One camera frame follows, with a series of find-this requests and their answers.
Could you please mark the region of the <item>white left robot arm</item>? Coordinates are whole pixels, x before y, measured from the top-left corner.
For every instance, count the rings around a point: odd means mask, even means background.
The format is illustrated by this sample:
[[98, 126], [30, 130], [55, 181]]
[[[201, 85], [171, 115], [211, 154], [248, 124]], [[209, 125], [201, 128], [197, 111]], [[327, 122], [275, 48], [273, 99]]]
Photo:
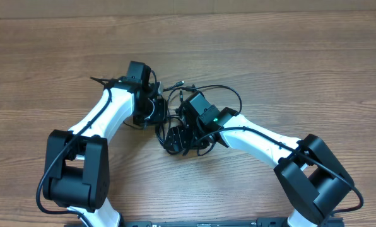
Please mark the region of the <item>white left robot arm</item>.
[[36, 205], [50, 215], [73, 214], [83, 226], [124, 226], [122, 214], [108, 198], [109, 143], [124, 121], [145, 129], [162, 121], [165, 102], [155, 72], [132, 61], [126, 75], [96, 81], [102, 97], [93, 109], [66, 131], [54, 130], [47, 139], [44, 174]]

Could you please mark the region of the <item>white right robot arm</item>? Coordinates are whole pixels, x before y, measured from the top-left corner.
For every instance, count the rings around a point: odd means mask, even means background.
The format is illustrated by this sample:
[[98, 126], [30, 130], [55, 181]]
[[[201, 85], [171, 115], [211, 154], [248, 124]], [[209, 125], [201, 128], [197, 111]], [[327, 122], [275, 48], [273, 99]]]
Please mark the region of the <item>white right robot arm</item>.
[[219, 110], [195, 92], [177, 109], [181, 125], [169, 128], [162, 144], [170, 154], [194, 149], [202, 156], [221, 144], [270, 166], [294, 208], [287, 226], [322, 226], [355, 183], [327, 144], [309, 134], [282, 136], [249, 121], [239, 111]]

